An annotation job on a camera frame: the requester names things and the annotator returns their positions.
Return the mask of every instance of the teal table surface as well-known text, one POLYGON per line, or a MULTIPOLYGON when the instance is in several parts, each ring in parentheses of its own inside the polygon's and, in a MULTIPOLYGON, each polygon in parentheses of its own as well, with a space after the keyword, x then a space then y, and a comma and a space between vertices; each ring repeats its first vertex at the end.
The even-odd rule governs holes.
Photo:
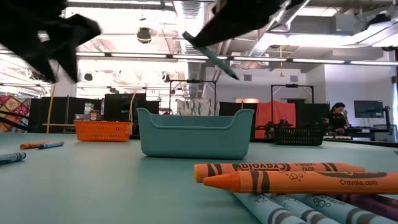
MULTIPOLYGON (((78 142, 74 134, 1 133, 0 154, 45 140, 65 145, 25 150, 25 161, 0 166, 1 223, 258 223, 231 193, 195 183, 194 164, 226 161, 151 158, 139 141, 78 142)), ((235 162, 347 162, 398 172, 397 160, 388 147, 324 142, 251 143, 245 160, 235 162)))

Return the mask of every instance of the person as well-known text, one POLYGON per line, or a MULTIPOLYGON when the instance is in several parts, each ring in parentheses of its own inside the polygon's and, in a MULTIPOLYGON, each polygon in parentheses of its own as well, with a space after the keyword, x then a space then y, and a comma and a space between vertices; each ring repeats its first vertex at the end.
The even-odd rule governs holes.
POLYGON ((345 110, 345 107, 344 103, 336 103, 325 118, 327 125, 339 134, 343 134, 345 128, 349 126, 348 112, 345 110))

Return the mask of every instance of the white wall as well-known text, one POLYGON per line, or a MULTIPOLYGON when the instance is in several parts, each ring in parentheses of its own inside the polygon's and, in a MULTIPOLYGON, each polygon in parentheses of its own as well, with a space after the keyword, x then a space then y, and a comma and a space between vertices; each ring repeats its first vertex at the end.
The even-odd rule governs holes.
MULTIPOLYGON (((213 78, 215 69, 206 68, 206 79, 213 78)), ((297 75, 299 85, 305 85, 305 74, 299 69, 283 69, 284 77, 280 76, 280 69, 268 71, 266 69, 253 70, 235 70, 240 78, 239 81, 232 79, 227 74, 222 73, 217 83, 217 98, 221 102, 235 102, 235 98, 255 98, 260 102, 268 102, 271 100, 271 85, 290 84, 290 76, 297 75), (252 75, 251 82, 243 81, 243 75, 252 75)), ((208 88, 204 89, 203 97, 214 98, 214 93, 208 88)), ((305 98, 311 102, 311 96, 302 88, 285 88, 282 87, 275 95, 275 100, 286 98, 305 98)))
MULTIPOLYGON (((368 126, 368 120, 355 118, 354 100, 382 100, 384 106, 392 106, 393 85, 389 67, 324 65, 326 100, 333 105, 346 105, 348 119, 353 126, 368 126)), ((385 119, 371 118, 370 125, 385 124, 385 119)))
POLYGON ((319 65, 305 75, 307 85, 313 85, 314 102, 326 103, 325 65, 319 65))

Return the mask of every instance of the orange plastic basket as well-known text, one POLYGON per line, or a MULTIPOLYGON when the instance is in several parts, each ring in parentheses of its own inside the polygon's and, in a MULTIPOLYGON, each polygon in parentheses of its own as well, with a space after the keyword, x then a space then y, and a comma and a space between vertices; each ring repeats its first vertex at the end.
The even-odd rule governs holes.
POLYGON ((79 141, 127 141, 131 126, 130 122, 75 121, 79 141))

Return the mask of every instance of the teal plastic basket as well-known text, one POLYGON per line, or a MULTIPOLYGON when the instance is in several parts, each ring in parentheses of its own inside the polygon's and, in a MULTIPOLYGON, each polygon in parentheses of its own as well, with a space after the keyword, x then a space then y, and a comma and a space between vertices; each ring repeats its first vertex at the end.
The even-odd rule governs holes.
POLYGON ((166 116, 138 108, 142 152, 153 157, 242 159, 249 149, 253 110, 235 116, 166 116))

